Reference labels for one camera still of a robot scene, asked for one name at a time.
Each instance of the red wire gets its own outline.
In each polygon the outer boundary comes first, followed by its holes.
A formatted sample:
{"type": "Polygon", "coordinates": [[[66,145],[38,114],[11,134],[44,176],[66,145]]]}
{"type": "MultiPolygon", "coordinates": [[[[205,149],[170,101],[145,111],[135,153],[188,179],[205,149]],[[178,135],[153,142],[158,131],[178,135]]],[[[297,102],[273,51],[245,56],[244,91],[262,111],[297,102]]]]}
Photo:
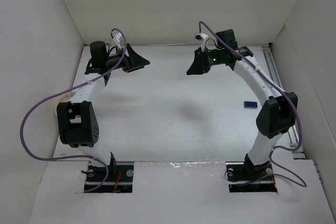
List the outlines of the red wire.
{"type": "Polygon", "coordinates": [[[271,176],[271,179],[272,179],[273,183],[275,184],[274,176],[271,176]]]}
{"type": "Polygon", "coordinates": [[[117,174],[117,181],[114,183],[114,190],[113,192],[117,189],[119,180],[121,179],[121,172],[118,172],[117,174]]]}

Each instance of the white floor panel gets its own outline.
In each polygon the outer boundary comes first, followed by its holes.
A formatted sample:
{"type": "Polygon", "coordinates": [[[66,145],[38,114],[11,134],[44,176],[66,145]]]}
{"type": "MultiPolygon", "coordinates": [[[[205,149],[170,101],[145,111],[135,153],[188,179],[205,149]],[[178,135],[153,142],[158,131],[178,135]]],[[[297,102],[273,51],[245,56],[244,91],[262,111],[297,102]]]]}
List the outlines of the white floor panel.
{"type": "Polygon", "coordinates": [[[278,193],[229,193],[224,162],[145,162],[135,163],[133,193],[82,194],[87,162],[49,163],[30,224],[333,224],[313,162],[281,164],[308,187],[278,178],[278,193]]]}
{"type": "MultiPolygon", "coordinates": [[[[136,46],[151,64],[144,69],[112,73],[93,102],[103,141],[118,161],[242,161],[257,135],[261,109],[248,85],[225,65],[202,76],[187,76],[197,46],[136,46]]],[[[261,47],[250,47],[268,73],[261,47]]],[[[84,79],[90,59],[85,47],[75,84],[84,79]]],[[[286,134],[280,140],[288,145],[286,134]]],[[[80,154],[57,143],[54,157],[80,154]]],[[[283,158],[291,153],[279,152],[283,158]]]]}

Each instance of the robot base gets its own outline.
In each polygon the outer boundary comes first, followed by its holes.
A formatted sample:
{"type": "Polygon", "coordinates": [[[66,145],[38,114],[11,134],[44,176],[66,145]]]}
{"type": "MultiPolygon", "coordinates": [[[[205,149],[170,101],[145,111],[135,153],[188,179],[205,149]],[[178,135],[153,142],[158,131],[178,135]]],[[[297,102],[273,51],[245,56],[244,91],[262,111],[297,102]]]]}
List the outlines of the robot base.
{"type": "Polygon", "coordinates": [[[244,162],[226,162],[226,179],[229,183],[229,190],[231,193],[251,193],[251,192],[277,192],[277,187],[271,177],[255,183],[242,186],[248,181],[254,181],[258,178],[272,173],[272,166],[270,162],[262,165],[254,166],[246,155],[244,162]]]}
{"type": "MultiPolygon", "coordinates": [[[[133,186],[134,162],[116,162],[111,155],[109,176],[102,186],[90,193],[131,193],[133,186]]],[[[89,190],[99,185],[106,176],[105,167],[88,166],[84,190],[89,190]]]]}

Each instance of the screw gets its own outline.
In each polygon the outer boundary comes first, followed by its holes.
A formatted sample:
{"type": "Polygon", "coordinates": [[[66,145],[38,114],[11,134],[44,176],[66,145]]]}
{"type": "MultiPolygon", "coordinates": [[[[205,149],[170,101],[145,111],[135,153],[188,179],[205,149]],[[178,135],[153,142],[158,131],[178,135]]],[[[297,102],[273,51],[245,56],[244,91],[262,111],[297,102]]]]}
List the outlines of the screw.
{"type": "Polygon", "coordinates": [[[272,170],[271,168],[267,168],[267,169],[266,169],[266,173],[267,173],[267,174],[273,174],[273,170],[272,170]]]}
{"type": "Polygon", "coordinates": [[[94,174],[93,174],[93,170],[92,170],[92,169],[88,170],[88,171],[86,172],[86,175],[87,175],[88,177],[92,178],[92,177],[94,176],[94,174]]]}
{"type": "Polygon", "coordinates": [[[127,172],[126,172],[126,175],[128,177],[133,177],[133,174],[134,174],[133,170],[127,170],[127,172]]]}
{"type": "Polygon", "coordinates": [[[229,177],[232,177],[232,176],[234,175],[234,173],[233,173],[233,169],[232,169],[232,168],[229,168],[229,169],[227,170],[227,175],[228,175],[229,177]]]}

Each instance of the white enclosure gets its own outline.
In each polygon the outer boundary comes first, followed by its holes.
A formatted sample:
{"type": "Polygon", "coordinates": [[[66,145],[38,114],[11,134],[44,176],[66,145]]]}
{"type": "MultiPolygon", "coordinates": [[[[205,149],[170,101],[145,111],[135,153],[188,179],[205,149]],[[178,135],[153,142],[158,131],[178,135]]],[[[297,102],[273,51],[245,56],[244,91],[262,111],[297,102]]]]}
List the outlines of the white enclosure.
{"type": "MultiPolygon", "coordinates": [[[[328,203],[335,217],[335,17],[334,0],[0,0],[0,223],[97,221],[95,215],[83,216],[83,208],[93,209],[101,223],[110,223],[115,220],[107,219],[111,212],[106,205],[117,204],[118,200],[120,211],[129,206],[129,200],[134,209],[141,205],[136,211],[138,215],[129,211],[127,218],[118,217],[118,223],[138,220],[196,223],[188,216],[193,211],[197,211],[195,216],[200,214],[201,209],[195,210],[202,206],[200,202],[206,204],[202,209],[206,210],[208,218],[199,217],[199,223],[223,223],[224,220],[227,223],[277,223],[272,219],[273,215],[280,214],[277,209],[288,212],[289,215],[282,214],[279,219],[285,223],[334,223],[328,203]],[[246,111],[241,107],[243,100],[255,99],[254,94],[229,68],[222,66],[200,78],[187,78],[185,71],[193,60],[195,45],[146,46],[196,43],[193,35],[198,32],[199,20],[215,31],[232,28],[240,45],[256,46],[252,49],[266,72],[264,55],[271,61],[267,44],[273,42],[271,48],[281,83],[285,90],[294,91],[299,97],[303,148],[307,159],[317,162],[323,187],[312,161],[294,161],[291,153],[280,151],[276,158],[302,173],[310,187],[297,188],[280,179],[277,181],[279,194],[263,194],[258,199],[244,194],[233,196],[223,189],[227,182],[222,181],[224,165],[221,162],[242,160],[256,136],[253,119],[258,110],[246,111]],[[152,64],[132,74],[121,70],[112,74],[107,89],[95,105],[98,121],[104,128],[101,137],[110,138],[108,148],[117,151],[115,155],[120,160],[157,163],[149,166],[136,163],[138,176],[134,177],[133,195],[111,198],[107,194],[74,194],[82,191],[85,178],[79,171],[85,169],[87,162],[47,164],[32,159],[21,146],[19,127],[24,114],[36,102],[72,86],[75,76],[75,83],[81,82],[89,58],[84,43],[110,42],[109,31],[113,27],[123,30],[130,44],[145,45],[134,48],[140,55],[150,58],[152,64]],[[208,85],[209,81],[220,78],[225,81],[208,85]],[[148,80],[154,88],[141,89],[142,83],[148,80]],[[128,81],[132,81],[132,89],[126,88],[128,81]],[[198,82],[200,89],[208,91],[207,97],[195,90],[198,82]],[[212,100],[223,102],[218,105],[221,108],[216,110],[214,104],[209,104],[212,100]],[[151,118],[157,127],[141,122],[142,114],[144,118],[151,118]],[[241,130],[235,122],[246,125],[246,129],[241,130]],[[125,126],[127,123],[133,125],[133,131],[125,126]],[[120,131],[112,135],[115,129],[110,129],[110,124],[120,131]],[[175,169],[178,161],[209,163],[175,169]],[[203,181],[205,175],[211,177],[207,182],[203,181]],[[160,183],[160,187],[152,190],[150,196],[147,192],[155,183],[160,183]],[[200,186],[204,190],[195,194],[200,186]],[[171,194],[161,194],[166,188],[178,189],[171,194]],[[188,196],[184,203],[189,204],[185,211],[179,208],[182,205],[173,204],[182,200],[183,193],[188,196]],[[255,219],[242,216],[225,219],[223,214],[234,211],[228,198],[244,206],[247,213],[266,208],[269,215],[255,219]],[[153,212],[165,216],[164,221],[159,215],[150,217],[140,213],[151,204],[153,212]]],[[[272,68],[269,74],[276,78],[275,73],[276,69],[272,68]]],[[[28,146],[42,157],[76,152],[57,143],[55,102],[43,104],[25,127],[28,146]]],[[[289,135],[281,139],[285,145],[289,142],[289,135]]]]}

